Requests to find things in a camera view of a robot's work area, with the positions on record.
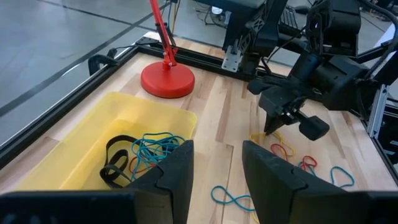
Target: teal rubber band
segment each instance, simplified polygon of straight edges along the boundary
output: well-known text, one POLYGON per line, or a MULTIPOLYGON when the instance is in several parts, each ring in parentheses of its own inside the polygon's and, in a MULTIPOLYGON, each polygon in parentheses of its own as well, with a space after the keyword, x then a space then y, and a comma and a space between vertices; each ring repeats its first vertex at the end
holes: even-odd
POLYGON ((243 198, 250 198, 250 195, 241 195, 238 197, 233 197, 223 186, 217 185, 216 187, 213 187, 213 189, 211 190, 211 199, 213 199, 213 201, 215 201, 218 204, 222 204, 222 205, 227 205, 230 203, 235 203, 239 208, 242 208, 243 210, 247 211, 247 212, 254 212, 255 209, 253 208, 246 208, 245 206, 241 205, 238 200, 243 199, 243 198), (226 195, 228 195, 228 197, 231 199, 229 201, 222 201, 222 200, 218 200, 217 198, 214 197, 214 191, 216 189, 221 189, 225 192, 226 195))
POLYGON ((330 178, 331 178, 331 184, 335 184, 335 178, 333 177, 333 170, 340 170, 342 171, 342 173, 344 173, 347 177, 349 177, 351 179, 351 183, 350 184, 344 184, 342 186, 340 186, 341 188, 343 187, 352 187, 353 185, 355 185, 355 180, 354 177, 349 174, 346 170, 344 170, 343 168, 339 167, 339 166, 334 166, 330 169, 330 178))
POLYGON ((185 140, 181 136, 175 136, 169 132, 163 133, 146 133, 142 135, 141 139, 137 139, 131 144, 131 151, 137 156, 137 164, 132 171, 131 180, 136 180, 136 172, 139 165, 144 163, 146 169, 149 169, 151 164, 158 164, 165 159, 171 152, 168 149, 175 149, 179 147, 185 140), (162 139, 149 139, 149 136, 165 136, 162 139), (137 152, 134 151, 134 146, 138 146, 137 152))

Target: red lamp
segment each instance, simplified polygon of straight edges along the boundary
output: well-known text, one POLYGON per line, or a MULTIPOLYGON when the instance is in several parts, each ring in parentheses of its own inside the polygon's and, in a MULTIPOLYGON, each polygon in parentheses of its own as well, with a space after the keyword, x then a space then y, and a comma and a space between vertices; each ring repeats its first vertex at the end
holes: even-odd
POLYGON ((157 32, 162 40, 164 59, 163 62, 152 63, 141 73, 141 85, 148 93, 162 98, 179 98, 192 92, 195 85, 195 76, 192 71, 175 61, 174 55, 177 48, 170 44, 169 34, 160 14, 157 0, 150 0, 154 12, 157 32))

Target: blue rubber band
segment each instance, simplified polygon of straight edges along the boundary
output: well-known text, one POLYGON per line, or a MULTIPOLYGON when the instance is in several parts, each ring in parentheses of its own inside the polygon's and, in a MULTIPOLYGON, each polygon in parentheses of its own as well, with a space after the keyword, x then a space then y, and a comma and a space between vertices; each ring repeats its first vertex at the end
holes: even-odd
POLYGON ((240 200, 240 199, 242 199, 242 198, 251 198, 251 197, 250 197, 250 195, 241 195, 241 196, 238 196, 238 197, 234 198, 223 186, 220 186, 220 185, 218 185, 218 186, 216 186, 216 187, 213 187, 213 189, 211 190, 211 199, 213 199, 213 201, 215 201, 216 203, 222 204, 222 205, 227 205, 227 204, 229 204, 229 203, 235 203, 239 208, 242 208, 243 210, 245 210, 245 211, 247 211, 247 212, 254 212, 255 209, 253 209, 253 208, 246 208, 245 206, 241 205, 241 204, 238 202, 238 200, 240 200), (229 197, 231 200, 229 200, 229 201, 221 201, 221 200, 218 200, 217 198, 215 198, 215 197, 214 197, 214 191, 215 191, 216 189, 221 189, 221 190, 223 190, 223 191, 225 192, 225 194, 228 195, 228 197, 229 197))
POLYGON ((340 186, 341 188, 343 188, 343 187, 352 187, 353 185, 355 185, 354 177, 351 174, 349 174, 346 170, 344 170, 343 168, 341 168, 339 166, 334 166, 333 168, 330 169, 331 184, 333 184, 333 185, 335 184, 335 178, 333 177, 333 170, 335 170, 335 169, 342 171, 342 173, 347 175, 347 177, 349 177, 351 179, 351 182, 352 182, 350 184, 344 184, 344 185, 340 186))

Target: red lamp base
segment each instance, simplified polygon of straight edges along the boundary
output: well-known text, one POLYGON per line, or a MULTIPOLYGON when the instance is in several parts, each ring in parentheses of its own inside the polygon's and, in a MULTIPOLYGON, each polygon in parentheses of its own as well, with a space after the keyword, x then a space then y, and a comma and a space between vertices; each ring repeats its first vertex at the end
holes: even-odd
POLYGON ((163 62, 152 63, 141 73, 141 85, 148 93, 162 98, 180 98, 190 94, 195 85, 192 71, 181 64, 163 69, 163 62))

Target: metal bracket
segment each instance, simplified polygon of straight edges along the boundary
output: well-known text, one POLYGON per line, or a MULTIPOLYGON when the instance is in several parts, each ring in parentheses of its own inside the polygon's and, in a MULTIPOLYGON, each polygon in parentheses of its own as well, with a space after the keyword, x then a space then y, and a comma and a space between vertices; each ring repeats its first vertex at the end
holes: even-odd
POLYGON ((371 138, 377 139, 379 137, 384 108, 386 107, 388 98, 388 89, 389 86, 383 84, 374 95, 371 116, 369 118, 369 124, 367 128, 367 132, 371 138))
POLYGON ((237 72, 241 59, 242 51, 237 48, 234 49, 233 46, 228 46, 221 68, 230 72, 237 72))

